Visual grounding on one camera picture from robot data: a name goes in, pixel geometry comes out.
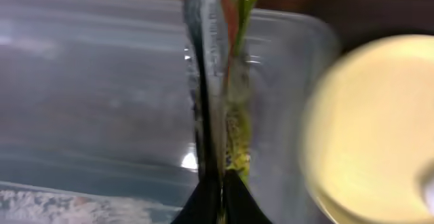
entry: plastic container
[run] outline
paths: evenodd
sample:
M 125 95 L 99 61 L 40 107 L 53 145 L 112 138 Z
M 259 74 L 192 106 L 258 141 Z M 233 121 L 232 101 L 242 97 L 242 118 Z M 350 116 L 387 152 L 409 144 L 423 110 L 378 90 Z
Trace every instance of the plastic container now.
M 0 0 L 0 181 L 182 206 L 197 184 L 179 0 Z M 314 223 L 298 118 L 336 57 L 322 22 L 256 10 L 251 191 L 279 223 Z

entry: clear plastic container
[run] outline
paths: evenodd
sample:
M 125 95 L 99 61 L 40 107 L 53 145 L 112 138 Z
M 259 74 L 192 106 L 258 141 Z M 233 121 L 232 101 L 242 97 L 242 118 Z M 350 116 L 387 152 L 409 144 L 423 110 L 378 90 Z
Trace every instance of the clear plastic container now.
M 0 0 L 4 186 L 185 203 L 197 174 L 185 164 L 195 148 L 181 6 Z M 314 223 L 297 164 L 298 121 L 337 40 L 314 18 L 255 10 L 248 48 L 252 194 L 276 224 Z

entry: round lid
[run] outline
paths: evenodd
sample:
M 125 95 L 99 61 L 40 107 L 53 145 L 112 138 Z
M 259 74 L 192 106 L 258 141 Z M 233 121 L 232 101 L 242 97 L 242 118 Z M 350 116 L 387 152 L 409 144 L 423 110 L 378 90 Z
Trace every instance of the round lid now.
M 304 129 L 308 177 L 338 205 L 375 223 L 434 222 L 434 37 L 351 52 L 318 84 Z

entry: yellow lid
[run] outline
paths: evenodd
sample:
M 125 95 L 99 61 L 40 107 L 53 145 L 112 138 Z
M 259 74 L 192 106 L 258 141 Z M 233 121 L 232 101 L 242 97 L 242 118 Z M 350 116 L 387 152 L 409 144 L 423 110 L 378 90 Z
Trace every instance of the yellow lid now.
M 338 205 L 375 223 L 434 223 L 434 37 L 371 43 L 343 58 L 309 103 L 304 166 Z

